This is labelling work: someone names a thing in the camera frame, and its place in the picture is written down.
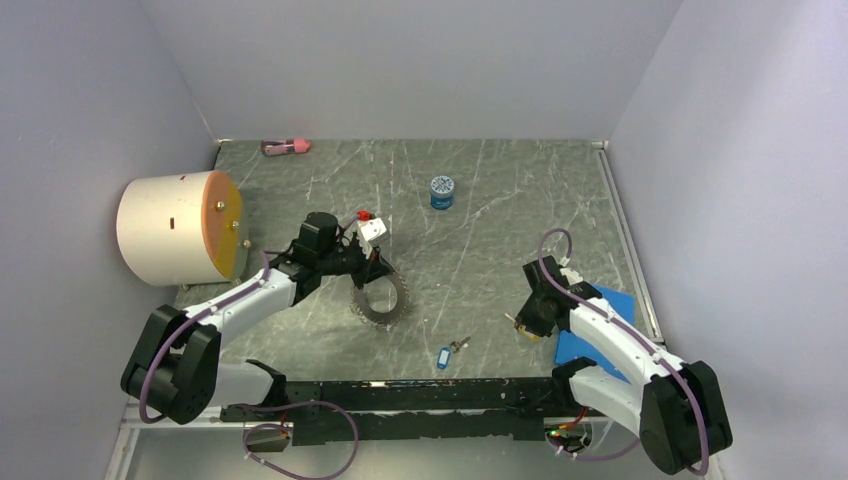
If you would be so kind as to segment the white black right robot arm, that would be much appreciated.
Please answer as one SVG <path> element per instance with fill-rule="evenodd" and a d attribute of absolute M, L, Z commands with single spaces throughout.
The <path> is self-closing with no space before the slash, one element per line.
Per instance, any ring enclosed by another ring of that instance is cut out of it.
<path fill-rule="evenodd" d="M 537 337 L 570 334 L 598 358 L 581 355 L 552 370 L 550 402 L 561 414 L 595 410 L 631 432 L 660 471 L 703 475 L 733 433 L 715 371 L 658 347 L 630 325 L 594 285 L 572 282 L 550 257 L 522 267 L 530 294 L 516 316 Z"/>

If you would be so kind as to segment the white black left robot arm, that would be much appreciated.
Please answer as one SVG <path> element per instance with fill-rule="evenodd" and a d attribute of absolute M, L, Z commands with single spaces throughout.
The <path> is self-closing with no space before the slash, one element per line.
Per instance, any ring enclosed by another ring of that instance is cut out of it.
<path fill-rule="evenodd" d="M 203 303 L 155 309 L 120 380 L 138 402 L 140 420 L 194 421 L 208 407 L 238 406 L 262 420 L 277 418 L 291 400 L 286 376 L 256 360 L 224 364 L 222 350 L 268 317 L 294 307 L 326 277 L 347 276 L 361 290 L 397 271 L 381 252 L 391 229 L 361 210 L 347 223 L 311 212 L 289 246 L 264 251 L 260 270 Z"/>

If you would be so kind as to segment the blue flat sheet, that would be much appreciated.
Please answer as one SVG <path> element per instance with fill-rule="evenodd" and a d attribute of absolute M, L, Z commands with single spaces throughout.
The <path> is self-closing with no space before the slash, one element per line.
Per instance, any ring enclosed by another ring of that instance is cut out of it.
<path fill-rule="evenodd" d="M 597 284 L 593 284 L 593 287 L 609 302 L 610 306 L 623 321 L 630 326 L 635 325 L 636 303 L 632 295 Z M 573 332 L 562 330 L 558 333 L 554 364 L 556 366 L 563 366 L 572 360 L 586 357 L 594 361 L 606 373 L 628 383 L 628 378 L 618 368 L 618 364 L 615 361 L 611 361 L 606 355 L 609 350 L 609 344 L 605 342 L 601 349 L 598 349 L 599 345 L 600 337 L 598 335 L 586 338 Z"/>

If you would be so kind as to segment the blue round jar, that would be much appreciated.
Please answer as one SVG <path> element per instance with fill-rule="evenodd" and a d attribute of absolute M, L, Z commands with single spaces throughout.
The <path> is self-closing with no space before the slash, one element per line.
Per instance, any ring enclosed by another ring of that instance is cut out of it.
<path fill-rule="evenodd" d="M 436 210 L 447 210 L 454 203 L 455 182 L 446 175 L 438 175 L 430 181 L 430 205 Z"/>

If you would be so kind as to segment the pink capped small bottle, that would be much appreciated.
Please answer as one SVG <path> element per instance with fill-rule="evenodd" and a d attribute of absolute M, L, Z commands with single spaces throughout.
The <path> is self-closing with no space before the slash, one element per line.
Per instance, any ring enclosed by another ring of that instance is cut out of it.
<path fill-rule="evenodd" d="M 304 154 L 311 149 L 311 142 L 299 137 L 288 140 L 262 140 L 260 152 L 266 157 Z"/>

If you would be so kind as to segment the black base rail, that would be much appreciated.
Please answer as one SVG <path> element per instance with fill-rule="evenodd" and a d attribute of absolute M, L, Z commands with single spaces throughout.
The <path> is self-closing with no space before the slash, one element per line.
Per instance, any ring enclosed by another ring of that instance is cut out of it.
<path fill-rule="evenodd" d="M 575 432 L 600 413 L 572 404 L 549 377 L 290 381 L 282 410 L 231 405 L 221 421 L 284 425 L 296 446 L 362 441 L 508 437 Z"/>

